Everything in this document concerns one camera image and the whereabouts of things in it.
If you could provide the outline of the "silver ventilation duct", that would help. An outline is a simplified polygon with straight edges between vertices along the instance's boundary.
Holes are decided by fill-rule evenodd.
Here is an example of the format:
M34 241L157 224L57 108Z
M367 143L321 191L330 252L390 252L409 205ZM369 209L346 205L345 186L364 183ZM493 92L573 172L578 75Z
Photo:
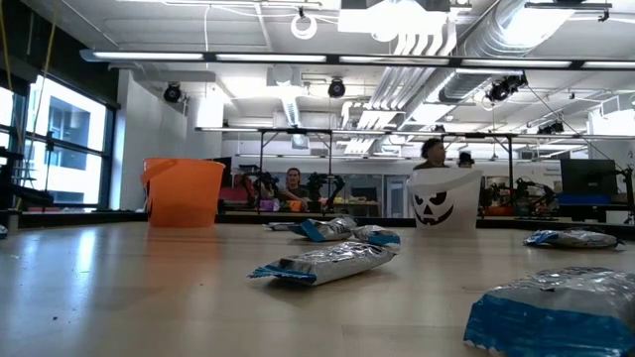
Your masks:
M527 2L556 0L500 0L456 50L459 57L522 58L551 37L574 10L527 8ZM442 71L445 86L439 101L460 102L486 83L492 74Z

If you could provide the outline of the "black computer monitor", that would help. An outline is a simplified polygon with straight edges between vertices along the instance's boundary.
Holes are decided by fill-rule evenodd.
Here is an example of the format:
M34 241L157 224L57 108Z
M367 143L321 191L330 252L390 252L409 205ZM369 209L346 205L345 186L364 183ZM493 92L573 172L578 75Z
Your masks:
M232 186L232 158L231 157L214 158L213 161L224 165L224 169L222 170L222 175L221 175L221 186L231 187Z
M566 194L617 193L616 166L612 160L562 159L561 176Z

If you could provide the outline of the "black tripod stand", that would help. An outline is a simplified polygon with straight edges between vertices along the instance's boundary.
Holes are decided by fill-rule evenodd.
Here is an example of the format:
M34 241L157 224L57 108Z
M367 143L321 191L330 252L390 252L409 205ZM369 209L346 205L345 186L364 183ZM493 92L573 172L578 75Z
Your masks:
M52 153L55 150L55 138L54 132L48 131L46 135L46 176L45 176L45 193L49 197L49 201L42 208L42 211L45 212L46 208L54 203L54 198L49 194L49 177L50 177L50 167L52 161Z

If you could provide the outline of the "dark framed window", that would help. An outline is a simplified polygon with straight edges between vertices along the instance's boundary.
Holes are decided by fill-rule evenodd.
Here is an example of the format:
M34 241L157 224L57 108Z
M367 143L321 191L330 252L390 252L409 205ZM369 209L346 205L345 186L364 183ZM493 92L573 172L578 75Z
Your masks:
M50 210L91 211L108 202L114 112L38 76L26 94L0 86L0 148L22 156L12 183L45 192L46 135L54 132Z

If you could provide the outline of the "white jack-o-lantern bucket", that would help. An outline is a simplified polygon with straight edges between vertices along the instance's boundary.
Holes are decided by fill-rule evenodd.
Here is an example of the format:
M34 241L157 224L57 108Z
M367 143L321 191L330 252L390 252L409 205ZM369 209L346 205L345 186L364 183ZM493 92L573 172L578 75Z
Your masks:
M436 168L412 171L407 187L416 226L425 232L469 233L476 228L482 171Z

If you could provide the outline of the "red cabinet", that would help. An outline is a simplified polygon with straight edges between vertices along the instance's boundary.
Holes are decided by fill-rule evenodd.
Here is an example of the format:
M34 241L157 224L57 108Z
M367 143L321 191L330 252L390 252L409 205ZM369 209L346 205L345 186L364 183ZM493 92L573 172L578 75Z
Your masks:
M230 186L220 190L219 198L229 201L248 201L252 197L253 184L244 174L235 175Z

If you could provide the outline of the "blue desk panel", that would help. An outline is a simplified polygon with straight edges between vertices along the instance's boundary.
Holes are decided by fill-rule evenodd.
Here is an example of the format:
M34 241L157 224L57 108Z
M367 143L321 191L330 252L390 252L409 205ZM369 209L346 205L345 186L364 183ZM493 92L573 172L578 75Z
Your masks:
M559 205L624 205L624 202L614 201L611 195L605 194L569 194L560 193L558 195Z

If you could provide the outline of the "black workstation frame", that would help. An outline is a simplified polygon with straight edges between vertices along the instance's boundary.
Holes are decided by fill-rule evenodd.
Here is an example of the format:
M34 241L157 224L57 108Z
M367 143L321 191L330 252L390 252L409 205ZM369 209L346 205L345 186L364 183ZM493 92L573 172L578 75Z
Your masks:
M465 139L466 141L483 141L491 139L498 147L507 152L507 164L512 170L514 154L513 154L513 138L514 134L509 133L491 133L491 132L444 132L440 133L442 140L445 138Z
M264 169L264 150L268 143L273 140L279 133L286 133L289 135L302 135L308 137L314 135L318 139L322 139L321 134L328 136L329 141L323 142L327 148L327 155L314 156L314 155L277 155L278 159L303 159L304 161L310 161L311 159L328 159L328 172L327 175L332 175L332 146L333 146L333 131L330 129L307 129L307 128L288 128L288 129L259 129L260 133L260 150L259 150L259 172L263 173ZM309 213L308 201L302 201L302 213Z

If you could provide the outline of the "overhead beam with light strips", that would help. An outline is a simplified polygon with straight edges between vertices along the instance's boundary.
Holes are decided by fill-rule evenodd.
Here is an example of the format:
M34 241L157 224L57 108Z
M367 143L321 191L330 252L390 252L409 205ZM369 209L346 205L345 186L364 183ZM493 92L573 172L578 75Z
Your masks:
M287 53L132 52L82 50L89 62L291 63L318 65L495 68L518 70L635 71L635 60L466 58L394 55L323 55Z

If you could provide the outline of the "orange plastic bucket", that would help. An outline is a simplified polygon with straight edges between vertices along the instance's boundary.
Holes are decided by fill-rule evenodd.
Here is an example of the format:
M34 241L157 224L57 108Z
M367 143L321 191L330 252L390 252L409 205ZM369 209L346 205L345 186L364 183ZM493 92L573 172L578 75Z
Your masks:
M177 158L144 160L141 182L147 191L152 227L207 228L214 224L225 165Z

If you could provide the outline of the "black aluminium table frame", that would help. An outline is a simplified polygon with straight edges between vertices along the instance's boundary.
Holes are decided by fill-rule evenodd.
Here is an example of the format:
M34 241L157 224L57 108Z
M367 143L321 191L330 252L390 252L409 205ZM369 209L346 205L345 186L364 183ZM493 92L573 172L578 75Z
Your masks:
M124 222L145 222L148 220L146 213L128 211L108 211L108 212L10 212L0 211L0 224L9 221L9 216L17 217L17 227L21 229L62 227L75 225L96 225L106 223ZM302 215L282 216L282 215L217 215L216 224L265 224L270 222L302 222L306 220ZM375 224L383 227L411 228L416 226L414 218L379 218L379 217L358 217L359 224ZM635 236L635 226L609 223L588 223L588 222L562 222L516 219L510 217L478 218L475 223L478 229L518 229L518 230L564 230L573 227L586 227L597 229L612 235L624 235L630 238Z

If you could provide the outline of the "white ceiling light panel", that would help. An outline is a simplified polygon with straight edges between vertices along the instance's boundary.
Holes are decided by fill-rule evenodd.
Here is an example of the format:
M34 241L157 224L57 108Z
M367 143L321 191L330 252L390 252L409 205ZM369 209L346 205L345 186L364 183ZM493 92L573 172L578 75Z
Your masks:
M397 35L432 35L456 15L450 0L341 0L337 29L388 42Z

